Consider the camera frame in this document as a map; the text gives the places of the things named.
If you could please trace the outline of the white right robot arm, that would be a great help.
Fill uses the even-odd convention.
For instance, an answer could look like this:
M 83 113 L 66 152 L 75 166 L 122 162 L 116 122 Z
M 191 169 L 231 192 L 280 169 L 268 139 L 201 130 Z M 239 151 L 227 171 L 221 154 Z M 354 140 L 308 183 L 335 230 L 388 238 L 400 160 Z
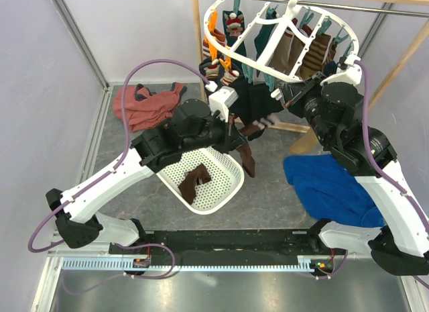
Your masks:
M 371 197 L 383 227 L 357 227 L 319 219 L 308 249 L 369 254 L 396 276 L 428 275 L 428 218 L 415 200 L 386 135 L 369 127 L 367 100 L 350 83 L 328 82 L 322 73 L 301 83 L 279 83 L 285 108 L 304 118 L 316 138 Z

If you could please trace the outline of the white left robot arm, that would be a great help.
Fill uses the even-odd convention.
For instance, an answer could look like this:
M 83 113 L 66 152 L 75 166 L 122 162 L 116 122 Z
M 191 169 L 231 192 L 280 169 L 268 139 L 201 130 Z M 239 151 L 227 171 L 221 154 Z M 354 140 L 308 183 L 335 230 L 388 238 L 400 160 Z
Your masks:
M 228 153 L 246 142 L 219 111 L 189 99 L 83 183 L 67 191 L 48 191 L 57 230 L 72 249 L 104 242 L 142 253 L 147 238 L 140 222 L 109 217 L 100 209 L 135 183 L 156 175 L 193 213 L 214 213 L 243 185 L 243 169 Z

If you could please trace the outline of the dark navy plain sock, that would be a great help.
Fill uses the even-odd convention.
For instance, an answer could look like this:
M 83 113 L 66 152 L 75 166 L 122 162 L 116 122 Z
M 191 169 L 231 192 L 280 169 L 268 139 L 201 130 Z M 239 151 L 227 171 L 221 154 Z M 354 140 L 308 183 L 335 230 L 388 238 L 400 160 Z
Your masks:
M 249 88 L 249 102 L 251 121 L 267 119 L 269 115 L 276 115 L 284 110 L 282 102 L 272 98 L 269 87 L 263 83 Z
M 237 100 L 229 107 L 229 111 L 239 117 L 244 125 L 251 123 L 251 104 L 249 101 L 249 83 L 244 76 L 233 81 L 230 88 L 237 93 Z

